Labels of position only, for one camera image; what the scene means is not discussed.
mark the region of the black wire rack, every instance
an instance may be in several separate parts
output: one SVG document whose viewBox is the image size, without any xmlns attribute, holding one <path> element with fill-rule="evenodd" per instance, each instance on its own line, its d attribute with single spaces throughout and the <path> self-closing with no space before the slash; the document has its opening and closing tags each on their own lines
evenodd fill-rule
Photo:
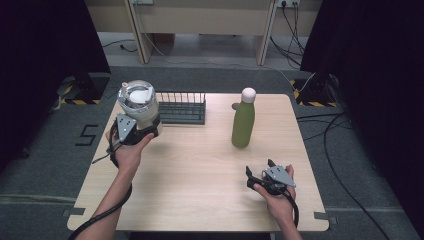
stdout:
<svg viewBox="0 0 424 240">
<path fill-rule="evenodd" d="M 163 123 L 205 124 L 206 93 L 157 92 L 159 113 Z"/>
</svg>

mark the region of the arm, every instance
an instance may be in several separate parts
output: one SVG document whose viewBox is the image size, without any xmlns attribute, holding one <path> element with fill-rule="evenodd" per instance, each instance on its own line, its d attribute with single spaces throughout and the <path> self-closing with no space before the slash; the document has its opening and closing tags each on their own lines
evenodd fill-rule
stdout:
<svg viewBox="0 0 424 240">
<path fill-rule="evenodd" d="M 289 173 L 290 177 L 293 178 L 294 170 L 291 165 L 286 167 L 286 171 Z M 281 233 L 283 234 L 283 238 L 290 240 L 302 239 L 302 236 L 300 236 L 299 231 L 297 231 L 297 228 L 294 225 L 293 207 L 287 198 L 282 195 L 272 196 L 259 184 L 255 184 L 253 187 L 266 200 L 268 210 L 277 221 L 277 224 L 281 229 Z M 296 192 L 293 187 L 287 186 L 287 191 L 290 192 L 293 200 L 296 199 Z"/>
<path fill-rule="evenodd" d="M 126 195 L 141 161 L 143 148 L 152 140 L 153 134 L 144 137 L 134 146 L 122 145 L 116 150 L 118 174 L 93 214 L 97 216 L 120 202 Z M 77 239 L 113 239 L 121 209 L 94 223 L 78 235 Z"/>
</svg>

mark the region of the white bottle cap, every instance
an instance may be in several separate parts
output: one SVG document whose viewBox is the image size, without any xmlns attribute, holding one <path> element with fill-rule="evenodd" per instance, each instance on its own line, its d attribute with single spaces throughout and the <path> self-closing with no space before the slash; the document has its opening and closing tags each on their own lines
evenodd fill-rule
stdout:
<svg viewBox="0 0 424 240">
<path fill-rule="evenodd" d="M 241 100 L 245 103 L 253 103 L 255 101 L 256 91 L 253 88 L 245 88 L 241 92 Z"/>
</svg>

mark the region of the power strip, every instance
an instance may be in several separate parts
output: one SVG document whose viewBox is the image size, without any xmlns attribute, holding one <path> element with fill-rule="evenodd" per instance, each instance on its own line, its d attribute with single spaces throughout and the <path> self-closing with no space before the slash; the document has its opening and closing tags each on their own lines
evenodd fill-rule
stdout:
<svg viewBox="0 0 424 240">
<path fill-rule="evenodd" d="M 281 8 L 283 6 L 283 1 L 286 2 L 286 8 L 294 8 L 294 4 L 297 4 L 299 7 L 300 0 L 279 0 L 277 7 Z"/>
</svg>

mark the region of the wrist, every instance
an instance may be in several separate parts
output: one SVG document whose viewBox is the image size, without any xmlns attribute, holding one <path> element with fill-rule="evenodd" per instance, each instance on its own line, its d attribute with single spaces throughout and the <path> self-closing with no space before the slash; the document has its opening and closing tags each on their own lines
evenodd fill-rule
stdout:
<svg viewBox="0 0 424 240">
<path fill-rule="evenodd" d="M 281 230 L 296 228 L 296 226 L 294 225 L 294 220 L 292 218 L 282 218 L 276 220 Z"/>
<path fill-rule="evenodd" d="M 137 172 L 136 167 L 124 167 L 124 166 L 122 166 L 118 170 L 118 175 L 134 177 L 136 172 Z"/>
</svg>

